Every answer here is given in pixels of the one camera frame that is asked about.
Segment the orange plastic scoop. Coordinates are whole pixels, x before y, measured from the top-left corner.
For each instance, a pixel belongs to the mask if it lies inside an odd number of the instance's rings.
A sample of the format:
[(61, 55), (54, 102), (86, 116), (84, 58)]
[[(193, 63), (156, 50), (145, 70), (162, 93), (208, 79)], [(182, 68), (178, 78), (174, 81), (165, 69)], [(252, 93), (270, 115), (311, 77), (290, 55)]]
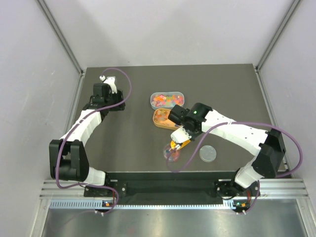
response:
[(174, 141), (171, 141), (170, 143), (170, 151), (177, 151), (177, 150), (180, 150), (182, 149), (183, 147), (185, 147), (186, 145), (188, 145), (191, 141), (190, 140), (187, 140), (183, 143), (176, 143)]

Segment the clear round jar lid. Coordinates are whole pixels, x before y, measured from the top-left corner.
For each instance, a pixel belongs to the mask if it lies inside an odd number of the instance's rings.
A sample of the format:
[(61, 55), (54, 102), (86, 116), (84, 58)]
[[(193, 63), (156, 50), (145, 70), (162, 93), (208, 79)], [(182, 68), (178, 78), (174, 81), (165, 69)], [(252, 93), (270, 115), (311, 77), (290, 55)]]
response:
[(199, 157), (204, 162), (213, 162), (215, 161), (216, 156), (217, 152), (211, 145), (204, 145), (199, 150)]

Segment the clear round jar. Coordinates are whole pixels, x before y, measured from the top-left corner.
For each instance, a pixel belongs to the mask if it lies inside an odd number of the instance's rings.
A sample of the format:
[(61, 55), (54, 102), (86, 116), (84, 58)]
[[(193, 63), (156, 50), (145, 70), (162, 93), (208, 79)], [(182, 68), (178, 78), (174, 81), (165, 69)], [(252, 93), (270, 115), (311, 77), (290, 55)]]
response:
[(180, 150), (173, 150), (170, 144), (167, 144), (163, 149), (163, 156), (169, 162), (176, 162), (180, 156)]

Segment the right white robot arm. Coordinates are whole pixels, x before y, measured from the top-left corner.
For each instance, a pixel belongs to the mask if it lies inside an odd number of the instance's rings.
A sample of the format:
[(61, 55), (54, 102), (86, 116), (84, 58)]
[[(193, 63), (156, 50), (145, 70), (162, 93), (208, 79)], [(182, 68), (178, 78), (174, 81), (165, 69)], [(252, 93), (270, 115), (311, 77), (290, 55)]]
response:
[(170, 147), (180, 150), (201, 134), (213, 134), (232, 142), (251, 153), (254, 158), (239, 168), (232, 180), (217, 185), (223, 197), (243, 195), (262, 178), (275, 178), (286, 149), (280, 131), (253, 128), (220, 114), (210, 106), (195, 103), (191, 109), (174, 106), (168, 119), (179, 126), (171, 134)]

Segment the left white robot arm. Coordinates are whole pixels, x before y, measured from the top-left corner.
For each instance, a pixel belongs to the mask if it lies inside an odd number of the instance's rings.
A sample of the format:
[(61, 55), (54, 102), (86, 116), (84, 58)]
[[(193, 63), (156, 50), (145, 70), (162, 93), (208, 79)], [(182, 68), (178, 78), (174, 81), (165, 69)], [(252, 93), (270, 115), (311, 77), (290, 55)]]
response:
[(77, 121), (65, 135), (49, 144), (51, 178), (93, 185), (100, 195), (108, 195), (112, 190), (110, 178), (106, 172), (90, 166), (85, 145), (109, 112), (124, 109), (123, 92), (117, 89), (115, 77), (94, 84), (93, 94)]

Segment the orange candy tray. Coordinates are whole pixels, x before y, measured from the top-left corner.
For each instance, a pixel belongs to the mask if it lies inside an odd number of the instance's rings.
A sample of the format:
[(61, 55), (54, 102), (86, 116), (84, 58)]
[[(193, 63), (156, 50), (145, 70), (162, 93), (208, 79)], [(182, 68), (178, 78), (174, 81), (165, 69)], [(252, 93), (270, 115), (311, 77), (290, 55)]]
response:
[(153, 115), (153, 122), (156, 127), (177, 130), (180, 126), (168, 119), (170, 109), (159, 108), (155, 110)]

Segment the clear blue candy tray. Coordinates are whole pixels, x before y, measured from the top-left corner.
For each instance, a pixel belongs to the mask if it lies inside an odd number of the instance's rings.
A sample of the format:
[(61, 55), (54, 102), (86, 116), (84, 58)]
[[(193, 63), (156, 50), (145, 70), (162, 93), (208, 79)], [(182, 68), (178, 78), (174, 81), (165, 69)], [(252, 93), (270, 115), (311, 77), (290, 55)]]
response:
[(154, 110), (172, 109), (175, 105), (183, 106), (185, 97), (181, 92), (155, 92), (150, 96), (150, 104)]

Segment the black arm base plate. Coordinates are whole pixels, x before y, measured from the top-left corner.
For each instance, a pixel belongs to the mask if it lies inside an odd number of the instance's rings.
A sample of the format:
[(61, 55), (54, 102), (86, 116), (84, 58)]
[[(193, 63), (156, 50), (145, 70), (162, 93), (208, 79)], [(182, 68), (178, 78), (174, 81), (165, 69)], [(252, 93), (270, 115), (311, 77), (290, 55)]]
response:
[(246, 198), (230, 180), (118, 180), (109, 182), (118, 204), (219, 204), (222, 198)]

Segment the aluminium frame rail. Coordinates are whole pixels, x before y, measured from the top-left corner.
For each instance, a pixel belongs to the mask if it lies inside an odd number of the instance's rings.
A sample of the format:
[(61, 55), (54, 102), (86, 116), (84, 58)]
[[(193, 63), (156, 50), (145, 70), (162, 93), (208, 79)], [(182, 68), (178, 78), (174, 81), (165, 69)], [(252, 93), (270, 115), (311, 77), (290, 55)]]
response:
[(45, 18), (47, 19), (49, 25), (51, 26), (54, 34), (56, 35), (57, 39), (59, 40), (60, 44), (62, 45), (64, 51), (66, 52), (68, 58), (70, 59), (72, 65), (74, 66), (75, 70), (78, 72), (80, 76), (83, 75), (84, 70), (82, 66), (79, 64), (76, 56), (74, 55), (67, 39), (65, 38), (59, 24), (57, 23), (55, 17), (53, 16), (49, 6), (47, 5), (45, 0), (35, 0), (36, 4), (43, 12)]

